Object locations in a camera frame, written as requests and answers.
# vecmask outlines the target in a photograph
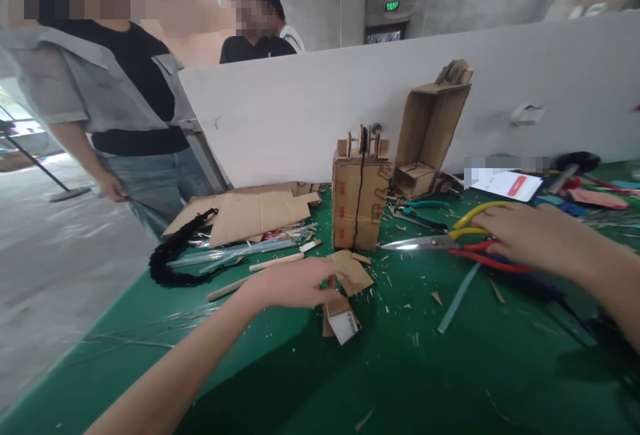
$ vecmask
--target smartphone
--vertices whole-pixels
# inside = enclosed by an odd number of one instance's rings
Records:
[[[544,179],[539,176],[516,171],[503,171],[477,181],[471,185],[471,188],[488,191],[494,195],[515,201],[529,203],[536,197],[542,188],[543,182]]]

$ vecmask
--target gray shirt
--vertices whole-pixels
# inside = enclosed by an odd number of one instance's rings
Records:
[[[172,54],[153,57],[175,97],[175,116],[165,122],[102,45],[34,25],[0,30],[0,47],[31,108],[47,125],[83,121],[87,133],[148,131],[195,118],[178,77],[184,66]]]

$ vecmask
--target hammer head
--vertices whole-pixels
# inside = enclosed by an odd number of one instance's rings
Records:
[[[600,162],[600,157],[594,153],[589,151],[576,151],[562,155],[555,164],[560,171],[565,171],[570,165],[576,164],[580,167],[578,169],[579,172],[587,173],[588,171],[598,168]]]

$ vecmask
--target blue jeans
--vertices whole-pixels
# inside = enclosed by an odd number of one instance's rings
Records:
[[[214,194],[191,148],[171,155],[125,157],[100,151],[97,155],[122,182],[135,217],[158,240],[186,201]]]

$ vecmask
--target green cutting mat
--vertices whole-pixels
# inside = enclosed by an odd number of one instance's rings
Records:
[[[626,179],[620,165],[599,175]],[[310,256],[333,251],[328,191],[323,200],[312,210],[323,245]],[[489,198],[469,192],[451,207],[460,216],[484,201]],[[449,210],[420,212],[449,225],[456,221]],[[393,220],[382,223],[379,241],[420,234],[427,232]],[[637,244],[633,238],[623,241]],[[254,255],[251,263],[294,252]],[[360,333],[340,347],[335,338],[321,337],[320,309],[263,312],[221,362],[177,432],[352,434],[372,409],[362,434],[639,430],[640,406],[620,382],[622,376],[636,378],[637,367],[595,346],[562,309],[543,306],[496,276],[507,302],[501,305],[488,280],[490,271],[481,268],[441,335],[437,327],[473,262],[444,251],[418,252],[413,259],[383,250],[366,255],[373,260],[367,269],[375,284],[350,300],[363,324]],[[200,267],[183,270],[196,273]],[[145,273],[91,334],[127,330],[119,336],[177,343],[189,329],[159,321],[204,304],[209,292],[247,272],[247,265],[239,266],[205,286],[173,289],[157,286]],[[592,313],[593,300],[570,288],[572,304],[582,314]],[[431,296],[435,290],[444,306]],[[79,344],[4,417],[0,433],[81,433],[166,351]]]

